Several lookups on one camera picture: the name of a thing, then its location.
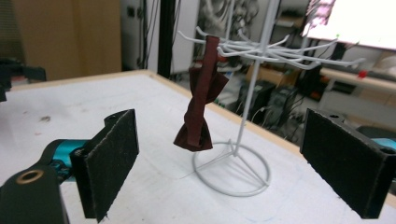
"circular base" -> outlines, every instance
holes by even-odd
[[[201,153],[196,152],[192,157],[194,171],[206,185],[235,197],[257,195],[268,188],[271,181],[270,168],[259,153],[240,145],[235,154],[236,144],[231,141],[213,145],[224,145],[220,154],[208,159],[210,155],[200,157]],[[204,153],[213,155],[216,150],[218,149],[213,148]]]

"dark red cloth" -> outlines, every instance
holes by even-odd
[[[218,37],[208,35],[202,67],[190,69],[192,98],[184,115],[185,123],[174,142],[190,151],[212,148],[210,132],[204,119],[205,105],[216,99],[228,81],[227,77],[217,72],[218,44]]]

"monitor screen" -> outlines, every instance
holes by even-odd
[[[395,0],[311,0],[304,34],[380,49],[396,49]]]

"maroon fabric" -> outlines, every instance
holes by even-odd
[[[205,105],[216,99],[228,81],[228,78],[217,72],[218,44],[217,37],[208,35],[202,67],[190,69],[192,98],[184,115],[185,123],[174,142],[190,151],[212,148],[210,132],[204,119]]]

